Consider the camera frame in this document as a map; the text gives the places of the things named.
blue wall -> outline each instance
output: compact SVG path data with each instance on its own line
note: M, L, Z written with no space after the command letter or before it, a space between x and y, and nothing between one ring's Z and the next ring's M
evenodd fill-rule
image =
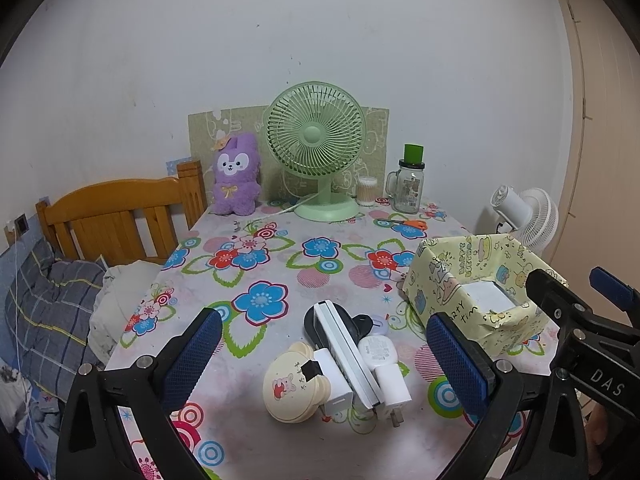
M4 318L4 302L9 287L15 286L15 257L16 251L18 255L18 269L27 258L29 252L33 249L38 240L42 238L42 230L38 217L33 215L28 219L29 230L18 240L18 242L9 247L6 252L0 254L0 301L2 316L0 316L0 357L6 363L14 363L15 366L15 339L6 325Z

hand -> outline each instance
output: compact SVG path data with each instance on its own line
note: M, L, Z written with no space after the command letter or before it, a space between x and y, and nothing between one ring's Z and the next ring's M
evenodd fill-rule
M587 439L587 459L589 464L589 474L595 475L602 468L602 458L596 446L604 442L609 430L606 410L596 404L589 421L584 427L584 434Z

yellow bow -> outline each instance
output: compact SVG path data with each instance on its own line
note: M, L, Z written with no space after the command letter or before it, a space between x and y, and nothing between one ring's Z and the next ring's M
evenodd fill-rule
M221 186L220 189L225 192L225 198L230 198L238 191L238 186Z

green fan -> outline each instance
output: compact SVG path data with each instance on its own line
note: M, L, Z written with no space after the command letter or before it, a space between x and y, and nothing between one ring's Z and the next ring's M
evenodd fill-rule
M365 141L364 113L351 95L327 83L301 83L276 98L263 123L269 149L282 167L318 181L318 194L300 200L298 216L337 222L357 215L352 197L331 192L334 175L356 161Z

wooden door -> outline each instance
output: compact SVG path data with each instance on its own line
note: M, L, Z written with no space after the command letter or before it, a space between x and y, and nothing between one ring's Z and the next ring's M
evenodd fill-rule
M602 0L568 5L578 40L572 57L582 61L583 133L568 216L550 264L596 313L628 324L590 287L589 272L604 267L640 290L640 55ZM574 135L572 142L579 141ZM565 184L563 195L570 192Z

